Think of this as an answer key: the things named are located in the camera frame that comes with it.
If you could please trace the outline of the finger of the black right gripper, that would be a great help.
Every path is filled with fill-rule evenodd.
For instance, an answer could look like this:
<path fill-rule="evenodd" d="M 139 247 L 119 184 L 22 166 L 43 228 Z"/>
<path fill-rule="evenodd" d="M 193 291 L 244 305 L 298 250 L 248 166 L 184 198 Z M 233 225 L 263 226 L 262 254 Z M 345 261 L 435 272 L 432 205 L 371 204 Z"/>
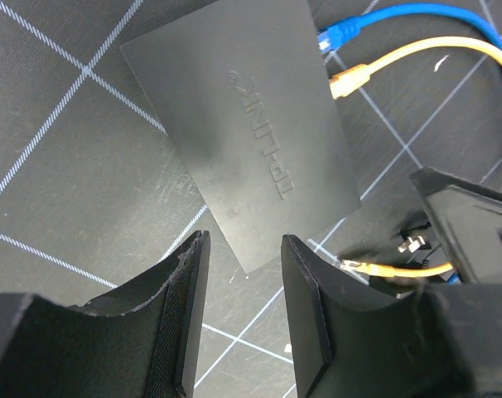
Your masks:
<path fill-rule="evenodd" d="M 432 167 L 414 172 L 411 181 L 461 281 L 502 284 L 502 191 Z"/>

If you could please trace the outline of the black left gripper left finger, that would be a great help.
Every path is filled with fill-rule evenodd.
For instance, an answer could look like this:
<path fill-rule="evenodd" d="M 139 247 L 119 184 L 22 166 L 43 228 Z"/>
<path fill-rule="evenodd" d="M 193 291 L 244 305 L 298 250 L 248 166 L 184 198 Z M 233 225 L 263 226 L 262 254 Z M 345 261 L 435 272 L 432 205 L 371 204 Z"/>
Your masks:
<path fill-rule="evenodd" d="M 189 397 L 210 265 L 196 231 L 82 306 L 0 294 L 0 397 Z"/>

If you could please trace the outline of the black network switch box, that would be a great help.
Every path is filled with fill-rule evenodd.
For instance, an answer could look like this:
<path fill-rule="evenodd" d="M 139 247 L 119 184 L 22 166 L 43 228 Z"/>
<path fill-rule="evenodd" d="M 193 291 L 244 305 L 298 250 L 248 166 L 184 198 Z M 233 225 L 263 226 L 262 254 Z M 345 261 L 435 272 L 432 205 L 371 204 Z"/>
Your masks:
<path fill-rule="evenodd" d="M 245 272 L 360 207 L 307 2 L 214 2 L 121 51 Z"/>

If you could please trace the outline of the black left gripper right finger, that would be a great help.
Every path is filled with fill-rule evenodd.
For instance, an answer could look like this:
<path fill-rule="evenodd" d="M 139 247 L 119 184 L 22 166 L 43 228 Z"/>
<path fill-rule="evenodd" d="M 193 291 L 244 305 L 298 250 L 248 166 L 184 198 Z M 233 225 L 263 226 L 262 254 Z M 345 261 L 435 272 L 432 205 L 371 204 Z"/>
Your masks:
<path fill-rule="evenodd" d="M 502 284 L 396 299 L 282 239 L 300 397 L 502 397 Z"/>

